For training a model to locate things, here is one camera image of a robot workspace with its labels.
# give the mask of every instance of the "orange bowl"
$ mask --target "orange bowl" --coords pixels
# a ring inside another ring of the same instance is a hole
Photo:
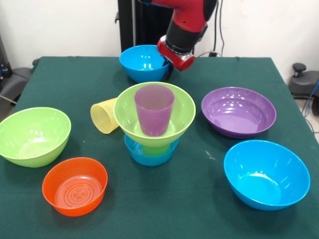
[[[92,158],[71,158],[46,174],[42,193],[59,213],[78,217],[97,208],[107,183],[108,175],[100,162]]]

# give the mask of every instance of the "yellow cup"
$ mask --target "yellow cup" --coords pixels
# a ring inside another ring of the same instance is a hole
[[[114,118],[114,104],[117,98],[99,102],[91,106],[91,119],[102,133],[111,133],[119,125]]]

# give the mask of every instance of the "light green bowl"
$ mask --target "light green bowl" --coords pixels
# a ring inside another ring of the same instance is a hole
[[[166,86],[175,95],[167,132],[161,136],[148,136],[142,132],[134,102],[135,92],[143,86],[152,84]],[[191,96],[183,89],[163,82],[146,82],[131,86],[118,96],[114,106],[117,123],[131,139],[143,146],[146,155],[160,155],[167,152],[170,143],[180,138],[191,125],[195,114],[196,107]]]
[[[19,111],[0,123],[0,155],[24,167],[45,166],[62,152],[70,131],[69,117],[57,109]]]

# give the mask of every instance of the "white wall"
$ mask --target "white wall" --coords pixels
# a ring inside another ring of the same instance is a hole
[[[209,26],[196,55],[213,49]],[[319,0],[224,0],[222,32],[224,56],[272,57],[285,81],[295,62],[319,70]]]
[[[118,56],[117,0],[0,0],[0,34],[12,67],[40,56]]]
[[[0,0],[12,66],[44,55],[118,56],[117,8],[117,0]],[[224,0],[224,56],[272,57],[285,80],[297,61],[319,70],[318,11],[318,0]],[[209,25],[196,55],[213,48],[213,17]]]

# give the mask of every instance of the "cup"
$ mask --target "cup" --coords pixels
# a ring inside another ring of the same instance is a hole
[[[152,84],[139,88],[134,96],[141,130],[148,136],[161,136],[168,128],[175,96],[165,86]]]
[[[91,106],[90,113],[93,124],[102,133],[111,133],[119,126],[114,117],[116,100],[117,98],[113,98]]]

